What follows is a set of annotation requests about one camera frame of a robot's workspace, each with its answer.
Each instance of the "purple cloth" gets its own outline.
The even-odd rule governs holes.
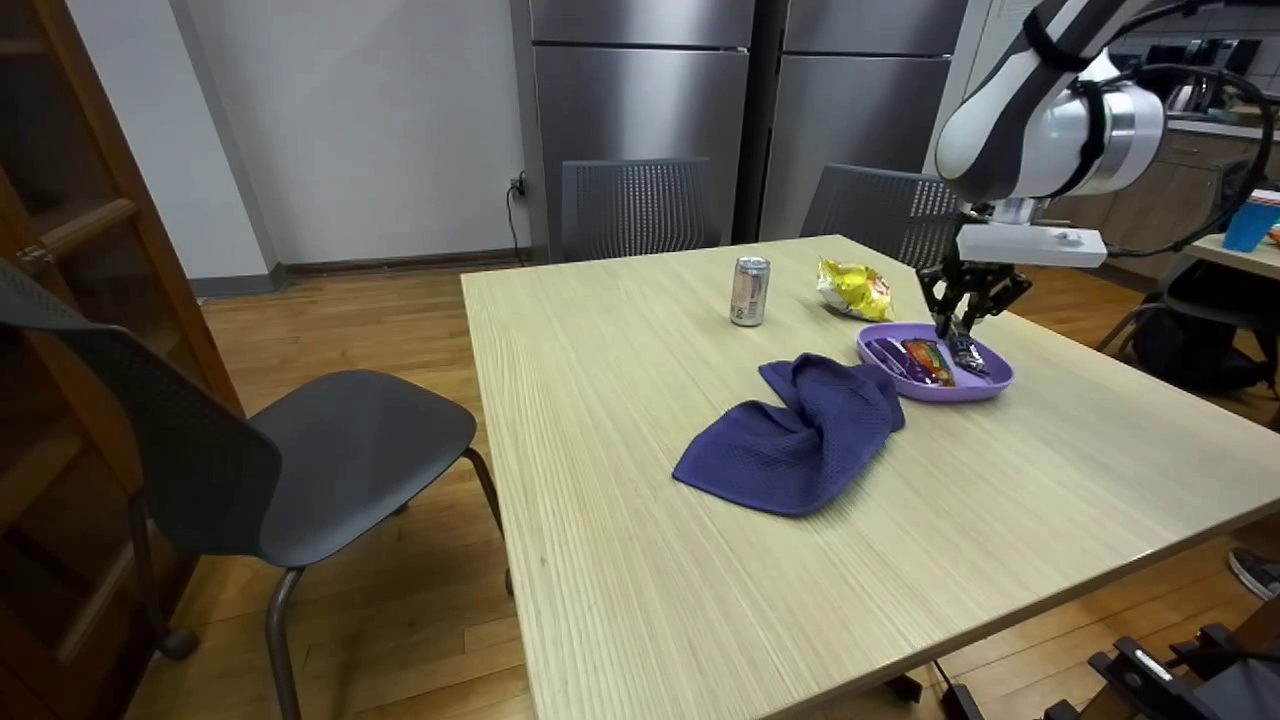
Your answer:
[[[759,363],[782,401],[737,403],[680,454],[675,479],[726,503],[810,516],[826,509],[902,427],[886,373],[845,368],[826,357]]]

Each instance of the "plate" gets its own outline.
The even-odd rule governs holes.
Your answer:
[[[941,351],[948,373],[951,373],[951,382],[927,382],[925,373],[902,373],[902,363],[901,363],[902,341],[933,341],[936,345],[936,328],[933,325],[876,325],[876,328],[862,328],[854,337],[854,357],[862,363],[884,368],[891,374],[891,389],[901,396],[906,396],[906,401],[921,401],[921,403],[978,403],[978,401],[997,401],[1011,382],[1011,368],[1004,363],[1004,357],[990,351],[978,341],[973,341],[976,357],[983,359],[978,374],[961,368],[948,351]]]

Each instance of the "wooden table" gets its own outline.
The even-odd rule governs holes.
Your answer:
[[[1189,255],[1280,281],[1280,247],[1267,240],[1260,240],[1252,253],[1230,253],[1230,247],[1224,247],[1224,237],[1214,232],[1214,237],[1198,237],[1196,245],[1189,245]]]
[[[763,328],[726,325],[732,255],[773,255]],[[850,359],[816,303],[848,240],[782,240],[465,277],[482,427],[534,709],[763,716],[927,654],[1280,501],[1280,437],[1021,317],[978,337],[997,403],[902,403],[906,427],[810,520],[671,479],[754,363]]]

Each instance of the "stainless steel refrigerator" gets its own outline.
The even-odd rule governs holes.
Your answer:
[[[754,0],[513,0],[542,255],[732,237]]]
[[[787,0],[773,125],[745,148],[752,237],[840,226],[848,167],[925,167],[961,20],[962,0]]]

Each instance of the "can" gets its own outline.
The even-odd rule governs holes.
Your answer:
[[[741,328],[763,325],[763,300],[767,300],[767,255],[741,255],[732,262],[726,325],[741,325]]]

